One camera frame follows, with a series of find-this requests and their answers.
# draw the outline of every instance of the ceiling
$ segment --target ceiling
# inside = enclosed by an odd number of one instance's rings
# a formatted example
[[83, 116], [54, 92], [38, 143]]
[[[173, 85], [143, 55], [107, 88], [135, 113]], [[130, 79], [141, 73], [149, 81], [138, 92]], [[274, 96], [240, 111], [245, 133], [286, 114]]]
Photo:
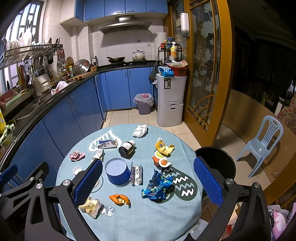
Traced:
[[251, 39], [265, 39], [296, 50], [296, 41], [283, 19], [264, 0], [229, 0], [234, 25]]

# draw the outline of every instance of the metal screw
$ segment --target metal screw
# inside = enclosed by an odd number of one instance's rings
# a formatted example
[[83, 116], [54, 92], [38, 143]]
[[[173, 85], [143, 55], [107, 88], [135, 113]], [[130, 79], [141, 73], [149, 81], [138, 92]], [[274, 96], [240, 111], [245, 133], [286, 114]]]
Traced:
[[70, 182], [71, 182], [70, 180], [65, 180], [65, 181], [63, 181], [63, 185], [68, 186], [70, 184]]
[[41, 184], [41, 183], [38, 183], [38, 184], [36, 185], [36, 188], [37, 188], [37, 189], [42, 188], [42, 184]]
[[260, 183], [254, 183], [254, 186], [255, 186], [256, 188], [260, 188], [260, 187], [261, 187]]
[[232, 184], [234, 183], [234, 181], [233, 181], [231, 178], [227, 178], [227, 179], [226, 179], [226, 183], [227, 183], [228, 185], [232, 185]]

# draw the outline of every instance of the white pot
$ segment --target white pot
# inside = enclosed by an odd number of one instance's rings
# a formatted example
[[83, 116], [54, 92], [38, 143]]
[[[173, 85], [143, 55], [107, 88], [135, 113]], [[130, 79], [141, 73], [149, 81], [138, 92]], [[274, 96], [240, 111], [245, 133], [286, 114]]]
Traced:
[[133, 60], [137, 61], [137, 60], [144, 60], [145, 59], [145, 55], [144, 55], [144, 51], [139, 51], [137, 50], [136, 52], [133, 52]]

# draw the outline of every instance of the white bottle cap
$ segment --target white bottle cap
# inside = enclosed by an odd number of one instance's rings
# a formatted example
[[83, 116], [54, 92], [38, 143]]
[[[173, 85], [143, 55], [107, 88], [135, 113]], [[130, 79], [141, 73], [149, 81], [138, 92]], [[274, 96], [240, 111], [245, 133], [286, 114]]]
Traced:
[[129, 140], [129, 142], [133, 144], [134, 147], [136, 146], [136, 143], [133, 140]]

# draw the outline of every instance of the blue gripper pad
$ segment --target blue gripper pad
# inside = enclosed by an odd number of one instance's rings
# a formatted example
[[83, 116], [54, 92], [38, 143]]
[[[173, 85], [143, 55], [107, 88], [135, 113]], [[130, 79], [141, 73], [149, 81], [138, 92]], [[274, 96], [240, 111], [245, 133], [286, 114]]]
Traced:
[[223, 203], [222, 187], [214, 178], [211, 171], [206, 167], [203, 161], [197, 157], [193, 162], [193, 169], [198, 179], [202, 183], [207, 195], [212, 203], [220, 207]]
[[77, 185], [74, 190], [74, 203], [76, 207], [85, 204], [91, 191], [93, 190], [96, 182], [103, 172], [103, 163], [101, 160], [95, 161], [93, 166], [84, 175], [81, 182]]
[[4, 172], [0, 174], [0, 183], [2, 185], [7, 184], [18, 172], [18, 167], [16, 164], [12, 164]]

